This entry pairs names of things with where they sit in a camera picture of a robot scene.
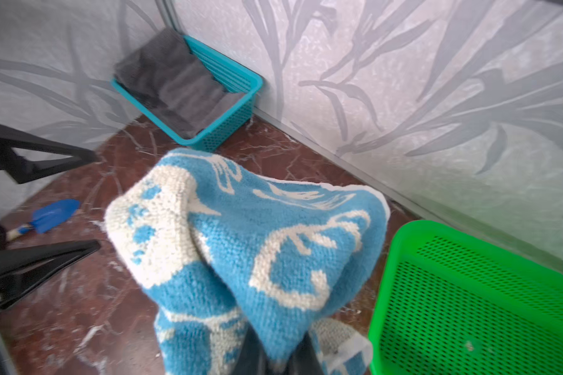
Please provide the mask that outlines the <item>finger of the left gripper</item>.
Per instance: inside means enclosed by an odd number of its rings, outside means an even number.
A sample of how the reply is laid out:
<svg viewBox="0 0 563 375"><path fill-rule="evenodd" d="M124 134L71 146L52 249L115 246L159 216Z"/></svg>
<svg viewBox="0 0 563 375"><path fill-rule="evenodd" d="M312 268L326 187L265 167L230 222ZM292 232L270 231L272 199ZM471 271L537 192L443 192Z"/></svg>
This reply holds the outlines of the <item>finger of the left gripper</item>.
<svg viewBox="0 0 563 375"><path fill-rule="evenodd" d="M19 149L57 155L59 158L34 161L20 155ZM98 160L97 154L87 148L50 141L0 124L0 170L17 184L26 184Z"/></svg>
<svg viewBox="0 0 563 375"><path fill-rule="evenodd" d="M0 312L98 250L100 243L90 240L0 251Z"/></svg>

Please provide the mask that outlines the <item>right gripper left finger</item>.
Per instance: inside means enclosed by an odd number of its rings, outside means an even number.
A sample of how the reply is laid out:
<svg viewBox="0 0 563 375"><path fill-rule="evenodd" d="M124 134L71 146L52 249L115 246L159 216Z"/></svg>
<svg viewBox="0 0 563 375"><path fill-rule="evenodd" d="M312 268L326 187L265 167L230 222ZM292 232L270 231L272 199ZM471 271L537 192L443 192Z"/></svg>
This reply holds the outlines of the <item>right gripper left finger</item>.
<svg viewBox="0 0 563 375"><path fill-rule="evenodd" d="M231 375L265 375L266 373L267 356L256 332L250 327Z"/></svg>

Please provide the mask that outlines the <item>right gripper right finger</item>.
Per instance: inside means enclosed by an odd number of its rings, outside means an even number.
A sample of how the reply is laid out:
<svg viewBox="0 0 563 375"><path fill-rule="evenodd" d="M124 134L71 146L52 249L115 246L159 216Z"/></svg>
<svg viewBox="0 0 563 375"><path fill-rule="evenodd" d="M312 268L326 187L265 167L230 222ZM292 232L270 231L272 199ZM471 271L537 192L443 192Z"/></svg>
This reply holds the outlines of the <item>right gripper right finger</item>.
<svg viewBox="0 0 563 375"><path fill-rule="evenodd" d="M287 375L324 375L322 365L309 334L305 334L302 342L292 354L286 367Z"/></svg>

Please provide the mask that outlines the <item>teal patterned towel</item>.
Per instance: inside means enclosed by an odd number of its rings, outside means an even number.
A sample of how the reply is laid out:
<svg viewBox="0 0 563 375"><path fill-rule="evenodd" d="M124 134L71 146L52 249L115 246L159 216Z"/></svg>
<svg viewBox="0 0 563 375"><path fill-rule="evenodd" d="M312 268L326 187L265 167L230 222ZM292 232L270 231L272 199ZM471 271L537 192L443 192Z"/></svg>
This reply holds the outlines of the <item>teal patterned towel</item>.
<svg viewBox="0 0 563 375"><path fill-rule="evenodd" d="M249 328L267 372L305 334L325 374L363 374L372 344L333 319L370 278L389 221L363 185L282 181L178 148L115 198L106 233L156 303L168 374L231 374Z"/></svg>

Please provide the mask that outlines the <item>grey towel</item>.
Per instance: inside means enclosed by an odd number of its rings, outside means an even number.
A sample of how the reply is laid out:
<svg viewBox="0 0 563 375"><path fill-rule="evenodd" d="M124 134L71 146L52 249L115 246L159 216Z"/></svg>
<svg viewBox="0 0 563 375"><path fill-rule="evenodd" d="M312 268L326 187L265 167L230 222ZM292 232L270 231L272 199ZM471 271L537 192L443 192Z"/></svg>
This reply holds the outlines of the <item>grey towel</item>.
<svg viewBox="0 0 563 375"><path fill-rule="evenodd" d="M183 139L197 136L244 97L216 81L170 28L115 64L114 76Z"/></svg>

